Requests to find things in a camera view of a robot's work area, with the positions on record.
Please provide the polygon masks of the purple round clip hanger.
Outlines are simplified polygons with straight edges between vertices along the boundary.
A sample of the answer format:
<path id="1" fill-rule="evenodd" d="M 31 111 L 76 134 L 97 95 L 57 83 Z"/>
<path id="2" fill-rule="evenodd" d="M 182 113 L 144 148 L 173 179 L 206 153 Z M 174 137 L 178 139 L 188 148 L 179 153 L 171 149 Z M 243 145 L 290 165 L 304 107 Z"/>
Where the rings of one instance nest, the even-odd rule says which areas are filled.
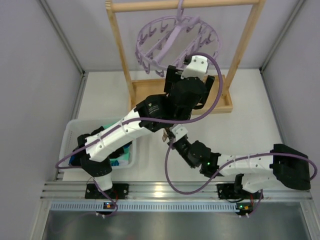
<path id="1" fill-rule="evenodd" d="M 163 77 L 169 65 L 184 69 L 185 57 L 204 52 L 216 59 L 221 40 L 216 30 L 199 16 L 184 14 L 183 1 L 178 2 L 175 15 L 156 18 L 143 26 L 137 34 L 135 57 L 149 74 L 154 70 Z"/>

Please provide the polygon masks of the green sock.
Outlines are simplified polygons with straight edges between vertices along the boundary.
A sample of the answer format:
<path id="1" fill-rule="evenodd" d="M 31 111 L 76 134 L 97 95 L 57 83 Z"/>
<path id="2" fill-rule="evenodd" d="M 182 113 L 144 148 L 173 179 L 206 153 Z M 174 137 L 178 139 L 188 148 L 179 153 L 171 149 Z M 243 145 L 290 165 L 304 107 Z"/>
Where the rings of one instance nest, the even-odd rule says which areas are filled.
<path id="1" fill-rule="evenodd" d="M 116 124 L 116 122 L 110 123 L 110 124 L 105 124 L 105 125 L 103 125 L 102 127 L 103 127 L 104 129 L 108 129 L 109 127 L 113 126 L 114 124 Z"/>
<path id="2" fill-rule="evenodd" d="M 129 142 L 109 155 L 112 167 L 122 167 L 129 164 L 131 145 L 132 142 Z"/>

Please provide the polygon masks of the brown striped sock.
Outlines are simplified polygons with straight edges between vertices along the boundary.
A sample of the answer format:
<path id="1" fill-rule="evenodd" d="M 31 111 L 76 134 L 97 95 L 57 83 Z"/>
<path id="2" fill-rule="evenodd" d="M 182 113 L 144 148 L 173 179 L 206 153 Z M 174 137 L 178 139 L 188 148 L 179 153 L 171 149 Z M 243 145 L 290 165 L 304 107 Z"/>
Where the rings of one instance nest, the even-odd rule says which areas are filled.
<path id="1" fill-rule="evenodd" d="M 169 143 L 171 141 L 171 130 L 169 128 L 165 128 L 163 130 L 162 141 L 164 143 Z"/>

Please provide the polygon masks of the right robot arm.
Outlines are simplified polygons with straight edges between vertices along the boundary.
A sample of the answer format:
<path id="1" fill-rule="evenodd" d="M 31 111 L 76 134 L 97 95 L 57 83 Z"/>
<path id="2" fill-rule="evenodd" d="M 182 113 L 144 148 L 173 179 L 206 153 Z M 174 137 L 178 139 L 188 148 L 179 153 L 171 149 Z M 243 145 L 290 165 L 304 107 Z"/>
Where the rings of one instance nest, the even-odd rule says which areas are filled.
<path id="1" fill-rule="evenodd" d="M 308 156 L 277 143 L 270 151 L 244 156 L 221 154 L 200 141 L 190 143 L 186 136 L 171 138 L 169 147 L 176 150 L 192 168 L 209 178 L 234 177 L 234 191 L 238 198 L 244 194 L 256 194 L 260 190 L 278 184 L 299 191 L 308 191 L 317 172 L 310 172 L 312 162 Z"/>

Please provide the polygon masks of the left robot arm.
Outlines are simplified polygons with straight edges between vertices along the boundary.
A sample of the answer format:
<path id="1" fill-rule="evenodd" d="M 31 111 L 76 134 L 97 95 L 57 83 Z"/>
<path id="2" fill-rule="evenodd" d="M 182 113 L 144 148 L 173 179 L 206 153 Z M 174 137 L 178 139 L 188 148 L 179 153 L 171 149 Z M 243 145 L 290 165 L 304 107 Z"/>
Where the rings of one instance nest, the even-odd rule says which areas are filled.
<path id="1" fill-rule="evenodd" d="M 207 168 L 218 159 L 203 143 L 190 143 L 177 122 L 189 122 L 192 111 L 202 109 L 206 103 L 215 78 L 208 76 L 208 63 L 191 62 L 183 71 L 168 66 L 164 92 L 145 98 L 124 118 L 108 128 L 103 126 L 92 133 L 77 138 L 77 148 L 73 150 L 69 166 L 80 167 L 98 184 L 105 193 L 113 188 L 111 160 L 125 153 L 125 147 L 139 137 L 164 129 L 172 147 L 191 168 Z"/>

